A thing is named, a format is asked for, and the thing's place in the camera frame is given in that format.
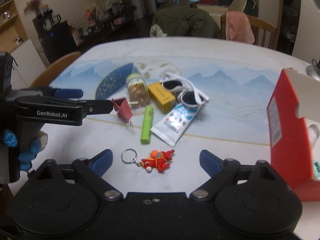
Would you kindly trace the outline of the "blue gloved left hand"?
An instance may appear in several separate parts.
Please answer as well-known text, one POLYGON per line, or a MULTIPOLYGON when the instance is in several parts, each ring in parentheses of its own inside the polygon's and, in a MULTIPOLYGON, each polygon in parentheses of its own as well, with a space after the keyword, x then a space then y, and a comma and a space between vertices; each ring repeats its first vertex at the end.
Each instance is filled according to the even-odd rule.
MULTIPOLYGON (((2 142, 5 146, 14 148, 17 146, 17 138, 12 131, 6 129, 3 134, 2 142)), ((18 156, 20 171, 29 172, 32 168, 32 161, 45 149, 48 143, 48 134, 39 131, 37 137, 29 143, 29 146, 22 150, 18 156)))

